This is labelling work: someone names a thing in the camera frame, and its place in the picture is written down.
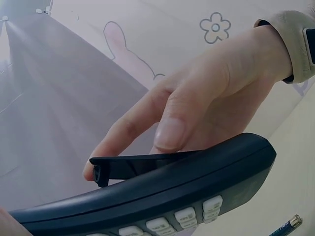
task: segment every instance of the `beige sleeve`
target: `beige sleeve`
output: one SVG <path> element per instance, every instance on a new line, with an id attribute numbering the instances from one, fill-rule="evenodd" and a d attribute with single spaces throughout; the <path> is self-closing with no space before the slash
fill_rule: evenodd
<path id="1" fill-rule="evenodd" d="M 312 62 L 307 29 L 315 29 L 315 0 L 309 0 L 305 12 L 283 11 L 270 17 L 259 19 L 255 27 L 272 25 L 281 36 L 292 62 L 293 75 L 286 78 L 288 84 L 301 83 L 315 75 L 315 64 Z"/>

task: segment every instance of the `flower drawing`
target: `flower drawing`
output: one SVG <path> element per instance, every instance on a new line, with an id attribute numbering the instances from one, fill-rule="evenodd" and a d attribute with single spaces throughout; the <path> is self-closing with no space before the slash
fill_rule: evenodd
<path id="1" fill-rule="evenodd" d="M 209 44 L 229 38 L 228 30 L 231 28 L 231 22 L 223 19 L 219 12 L 212 13 L 210 18 L 203 19 L 199 25 L 206 31 L 204 39 Z"/>

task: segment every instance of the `wrist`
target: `wrist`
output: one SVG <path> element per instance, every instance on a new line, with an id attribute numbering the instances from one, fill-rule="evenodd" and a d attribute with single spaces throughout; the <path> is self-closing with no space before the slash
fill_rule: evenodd
<path id="1" fill-rule="evenodd" d="M 252 39 L 255 41 L 258 55 L 258 67 L 263 79 L 272 83 L 281 81 L 292 75 L 292 64 L 286 46 L 278 32 L 270 25 L 253 29 Z"/>

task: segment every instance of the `cordless phone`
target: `cordless phone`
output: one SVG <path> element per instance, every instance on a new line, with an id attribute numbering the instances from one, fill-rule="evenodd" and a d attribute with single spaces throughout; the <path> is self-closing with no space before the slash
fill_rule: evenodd
<path id="1" fill-rule="evenodd" d="M 100 189 L 10 214 L 34 236 L 175 236 L 248 202 L 275 158 L 251 133 L 205 150 L 95 157 Z"/>

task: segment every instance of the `phone keypad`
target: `phone keypad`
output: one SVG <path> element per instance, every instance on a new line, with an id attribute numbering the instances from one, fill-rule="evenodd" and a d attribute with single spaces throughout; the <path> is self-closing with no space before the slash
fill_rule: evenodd
<path id="1" fill-rule="evenodd" d="M 215 221 L 218 218 L 223 203 L 222 196 L 218 195 L 202 203 L 202 219 L 205 224 Z M 174 219 L 167 215 L 146 221 L 144 225 L 132 225 L 118 229 L 120 236 L 175 236 L 178 226 L 175 226 L 174 220 L 182 227 L 183 230 L 192 230 L 198 227 L 196 211 L 190 206 L 185 209 L 176 211 Z M 88 236 L 108 236 L 103 234 L 94 234 Z"/>

